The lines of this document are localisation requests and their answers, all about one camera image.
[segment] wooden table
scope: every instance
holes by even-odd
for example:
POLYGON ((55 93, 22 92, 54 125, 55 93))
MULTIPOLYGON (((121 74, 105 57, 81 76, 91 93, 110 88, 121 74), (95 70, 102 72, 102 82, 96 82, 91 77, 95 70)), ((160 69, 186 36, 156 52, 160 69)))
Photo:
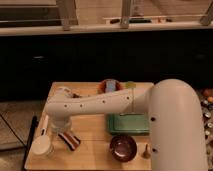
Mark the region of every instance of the wooden table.
MULTIPOLYGON (((79 95, 97 94, 99 83, 55 82, 49 96, 59 86, 67 86, 79 95)), ((150 87, 152 83, 137 83, 137 86, 150 87)), ((35 137, 40 135, 45 117, 43 111, 35 137)), ((109 152, 112 136, 106 130, 105 115, 74 116, 71 118, 72 130, 81 139, 81 145, 76 151, 70 151, 58 136, 53 135, 48 125, 47 134, 51 137, 54 151, 49 156, 36 156, 31 150, 27 157, 27 170, 151 170, 150 159, 141 157, 145 145, 149 143, 148 136, 134 136, 138 151, 136 157, 127 163, 116 161, 109 152)))

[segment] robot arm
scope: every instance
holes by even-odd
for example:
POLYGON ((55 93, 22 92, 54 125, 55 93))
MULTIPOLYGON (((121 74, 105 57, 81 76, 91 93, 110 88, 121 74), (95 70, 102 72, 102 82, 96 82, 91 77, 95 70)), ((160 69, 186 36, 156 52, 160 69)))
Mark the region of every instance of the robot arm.
POLYGON ((153 171, 208 170, 199 99, 180 80, 85 98, 72 98, 67 88, 61 88, 45 109, 55 132, 69 129, 71 115, 148 113, 153 171))

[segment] floor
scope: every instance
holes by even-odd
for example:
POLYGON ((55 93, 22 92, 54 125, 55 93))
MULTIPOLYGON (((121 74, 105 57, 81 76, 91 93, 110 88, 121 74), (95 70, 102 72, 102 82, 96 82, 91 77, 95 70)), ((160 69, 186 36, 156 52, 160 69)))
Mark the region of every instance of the floor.
MULTIPOLYGON (((7 120, 16 134, 26 144, 32 117, 40 118, 45 101, 0 102, 0 114, 7 120)), ((21 147, 22 144, 13 135, 5 122, 0 118, 0 170, 21 171, 25 150, 4 151, 11 147, 21 147)))

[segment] white cup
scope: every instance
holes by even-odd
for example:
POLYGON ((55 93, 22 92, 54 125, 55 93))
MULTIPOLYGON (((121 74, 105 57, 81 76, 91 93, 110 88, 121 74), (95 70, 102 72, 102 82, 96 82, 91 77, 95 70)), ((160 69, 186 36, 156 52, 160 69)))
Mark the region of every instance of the white cup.
POLYGON ((53 151, 53 145, 50 141, 50 137, 42 135, 37 137, 31 146, 32 152, 35 155, 46 156, 53 151))

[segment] cable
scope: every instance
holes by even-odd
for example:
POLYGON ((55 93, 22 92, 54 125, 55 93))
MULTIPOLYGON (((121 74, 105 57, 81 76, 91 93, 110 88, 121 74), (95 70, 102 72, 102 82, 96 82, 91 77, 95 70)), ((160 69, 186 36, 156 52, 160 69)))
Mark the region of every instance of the cable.
POLYGON ((31 122, 31 127, 30 127, 30 132, 29 132, 28 139, 27 139, 27 147, 26 147, 26 150, 25 150, 25 153, 24 153, 24 158, 23 158, 23 161, 22 161, 22 167, 21 167, 22 171, 26 171, 26 169, 24 168, 24 165, 25 165, 25 162, 26 162, 26 159, 27 159, 27 155, 30 151, 30 146, 32 144, 33 136, 34 136, 34 133, 35 133, 37 126, 38 126, 37 116, 33 116, 32 122, 31 122))
POLYGON ((2 116, 2 114, 0 113, 0 117, 2 118, 2 120, 5 122, 5 124, 8 126, 8 128, 12 131, 12 133, 15 135, 15 137, 20 141, 20 143, 23 145, 23 147, 26 147, 26 145, 24 144, 24 142, 21 140, 21 138, 15 133, 15 131, 13 130, 13 128, 10 126, 10 124, 7 122, 7 120, 2 116))

